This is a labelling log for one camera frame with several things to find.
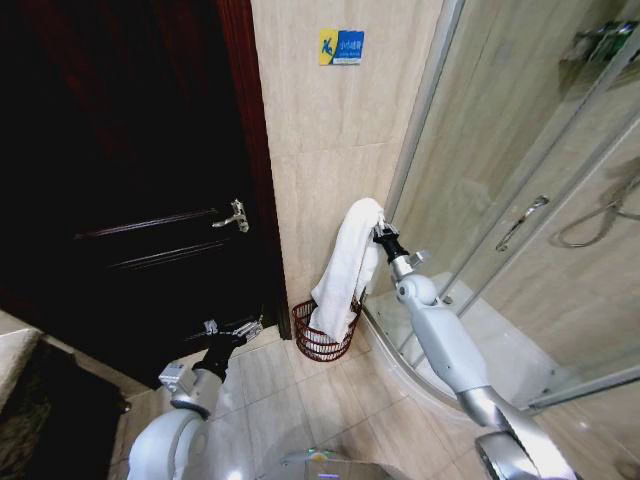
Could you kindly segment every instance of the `white towel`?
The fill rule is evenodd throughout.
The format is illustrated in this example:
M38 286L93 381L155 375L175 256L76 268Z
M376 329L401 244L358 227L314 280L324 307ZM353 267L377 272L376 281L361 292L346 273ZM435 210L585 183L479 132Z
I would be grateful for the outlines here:
M342 342L355 318L351 299L360 298L378 264L378 249L372 229L383 216L382 207L371 198L358 200L342 222L336 246L320 283L311 291L318 304L309 326Z

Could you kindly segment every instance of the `yellow sign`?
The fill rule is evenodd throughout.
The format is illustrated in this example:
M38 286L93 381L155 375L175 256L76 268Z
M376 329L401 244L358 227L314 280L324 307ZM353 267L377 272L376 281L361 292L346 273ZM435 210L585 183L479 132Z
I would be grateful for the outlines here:
M338 48L338 30L320 30L320 65L330 65Z

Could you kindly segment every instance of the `door frame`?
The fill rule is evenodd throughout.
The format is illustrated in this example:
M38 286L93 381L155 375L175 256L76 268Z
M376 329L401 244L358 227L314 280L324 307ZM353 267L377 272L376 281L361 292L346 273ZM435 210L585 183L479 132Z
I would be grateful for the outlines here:
M264 285L266 311L278 323L280 337L291 339L280 230L271 174L262 84L250 0L214 0L225 39L249 172L256 197L257 229L264 266L271 281Z

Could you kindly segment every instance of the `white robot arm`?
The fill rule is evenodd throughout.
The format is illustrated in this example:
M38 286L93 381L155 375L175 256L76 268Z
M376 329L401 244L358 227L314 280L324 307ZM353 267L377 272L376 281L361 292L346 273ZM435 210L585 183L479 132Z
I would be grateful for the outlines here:
M218 332L215 322L205 323L211 346L193 369L170 363L160 381L171 392L176 408L153 420L138 436L129 455L128 480L201 480L209 440L205 420L214 413L218 391L236 346L262 331L259 320L236 330Z
M374 229L374 242L387 254L396 297L411 313L413 330L429 364L471 419L499 430L476 440L492 478L576 480L546 433L491 387L484 359L460 319L442 304L431 279L415 271L425 254L409 255L398 236L390 224Z

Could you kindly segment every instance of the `blue sign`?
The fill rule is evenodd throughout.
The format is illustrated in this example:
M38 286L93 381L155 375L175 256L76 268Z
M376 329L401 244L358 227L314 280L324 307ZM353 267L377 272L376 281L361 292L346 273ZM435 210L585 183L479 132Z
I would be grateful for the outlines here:
M357 65L362 58L364 32L340 30L336 53L331 63L334 65Z

